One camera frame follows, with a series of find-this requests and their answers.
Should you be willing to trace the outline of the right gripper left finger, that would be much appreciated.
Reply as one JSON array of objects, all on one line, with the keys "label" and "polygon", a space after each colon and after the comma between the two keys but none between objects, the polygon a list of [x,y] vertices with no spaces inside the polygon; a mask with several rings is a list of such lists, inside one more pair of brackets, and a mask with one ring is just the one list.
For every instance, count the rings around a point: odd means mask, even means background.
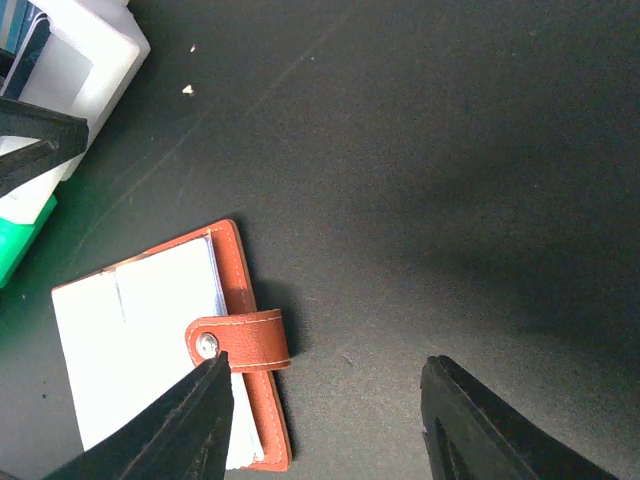
[{"label": "right gripper left finger", "polygon": [[208,359],[49,479],[222,479],[234,399],[228,355]]}]

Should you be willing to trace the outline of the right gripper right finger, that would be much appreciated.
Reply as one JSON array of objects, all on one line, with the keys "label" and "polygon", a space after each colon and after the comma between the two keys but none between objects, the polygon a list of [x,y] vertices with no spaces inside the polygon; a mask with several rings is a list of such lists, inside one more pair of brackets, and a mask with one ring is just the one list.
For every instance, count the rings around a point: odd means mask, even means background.
[{"label": "right gripper right finger", "polygon": [[612,479],[546,434],[451,358],[421,373],[423,438],[434,479]]}]

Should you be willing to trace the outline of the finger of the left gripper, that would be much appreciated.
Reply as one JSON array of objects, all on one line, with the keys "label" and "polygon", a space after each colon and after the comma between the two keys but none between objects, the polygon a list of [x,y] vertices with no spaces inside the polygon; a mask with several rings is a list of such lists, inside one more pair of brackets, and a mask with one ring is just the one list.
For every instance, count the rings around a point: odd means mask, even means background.
[{"label": "finger of the left gripper", "polygon": [[1,154],[1,195],[84,153],[85,118],[17,100],[1,99],[1,136],[32,140]]}]

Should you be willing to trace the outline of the brown leather card holder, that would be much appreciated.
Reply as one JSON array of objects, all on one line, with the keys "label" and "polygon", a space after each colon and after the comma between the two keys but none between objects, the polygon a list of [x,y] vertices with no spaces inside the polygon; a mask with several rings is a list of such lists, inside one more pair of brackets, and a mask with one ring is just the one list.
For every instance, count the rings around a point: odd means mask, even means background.
[{"label": "brown leather card holder", "polygon": [[218,221],[83,278],[51,298],[84,449],[106,440],[204,360],[226,353],[234,399],[227,469],[284,472],[274,380],[291,359],[282,314],[260,310],[237,225]]}]

